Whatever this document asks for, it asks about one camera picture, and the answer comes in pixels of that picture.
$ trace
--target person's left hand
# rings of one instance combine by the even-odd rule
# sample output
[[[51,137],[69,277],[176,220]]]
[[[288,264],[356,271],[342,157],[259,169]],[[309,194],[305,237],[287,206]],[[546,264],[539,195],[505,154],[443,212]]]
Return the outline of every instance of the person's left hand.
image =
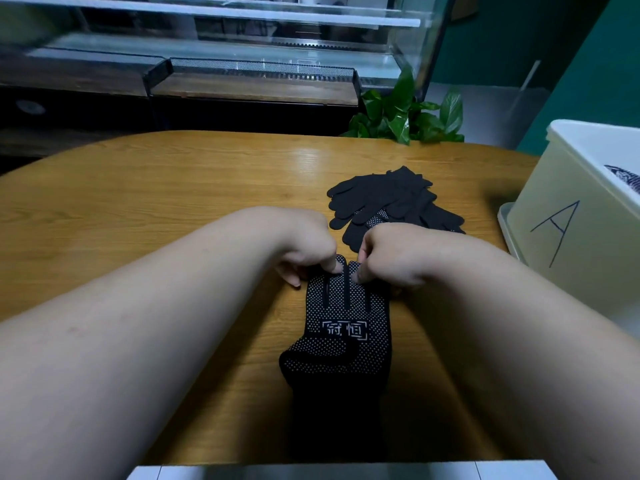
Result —
[[[299,287],[305,267],[315,264],[329,273],[342,272],[342,265],[335,260],[337,244],[324,215],[306,209],[273,209],[286,231],[285,249],[275,267],[284,281]]]

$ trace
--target person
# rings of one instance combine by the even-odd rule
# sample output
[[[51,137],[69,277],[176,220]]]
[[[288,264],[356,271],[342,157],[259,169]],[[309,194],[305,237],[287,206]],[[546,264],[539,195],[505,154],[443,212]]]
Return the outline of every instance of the person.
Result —
[[[561,477],[640,471],[635,339],[492,245],[400,223],[353,276],[455,297],[487,366]],[[123,478],[153,443],[262,275],[341,272],[326,219],[256,207],[0,324],[0,476]]]

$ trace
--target pile of gloves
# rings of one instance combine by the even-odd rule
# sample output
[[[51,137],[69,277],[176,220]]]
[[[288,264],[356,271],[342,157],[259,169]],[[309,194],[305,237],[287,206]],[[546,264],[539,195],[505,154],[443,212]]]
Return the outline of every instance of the pile of gloves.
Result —
[[[465,220],[433,203],[432,183],[403,166],[385,174],[363,175],[341,182],[327,192],[335,218],[331,229],[349,224],[342,241],[357,253],[364,234],[382,222],[406,222],[428,229],[464,233]]]

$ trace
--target plastic bin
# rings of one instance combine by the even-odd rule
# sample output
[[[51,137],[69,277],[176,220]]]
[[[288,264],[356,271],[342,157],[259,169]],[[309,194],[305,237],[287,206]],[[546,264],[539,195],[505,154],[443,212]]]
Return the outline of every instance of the plastic bin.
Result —
[[[532,269],[640,338],[640,129],[556,120],[506,216]]]

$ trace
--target table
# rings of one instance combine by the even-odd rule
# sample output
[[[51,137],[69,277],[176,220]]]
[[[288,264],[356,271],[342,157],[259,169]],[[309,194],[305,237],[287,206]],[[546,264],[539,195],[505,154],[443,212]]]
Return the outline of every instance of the table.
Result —
[[[437,204],[465,217],[469,234],[505,249],[498,206],[515,199],[535,162],[476,144],[195,131],[69,150],[0,177],[0,318],[244,207],[306,207],[330,218],[327,189],[401,165],[434,182]],[[332,233],[339,252],[354,259],[341,233]],[[500,409],[477,357],[459,333],[439,341],[451,332],[451,309],[436,299],[414,315],[407,303],[391,306],[394,351],[381,400],[387,460],[513,457],[473,406]],[[292,461],[291,391],[278,356],[302,334],[304,318],[304,291],[268,274],[146,462]]]

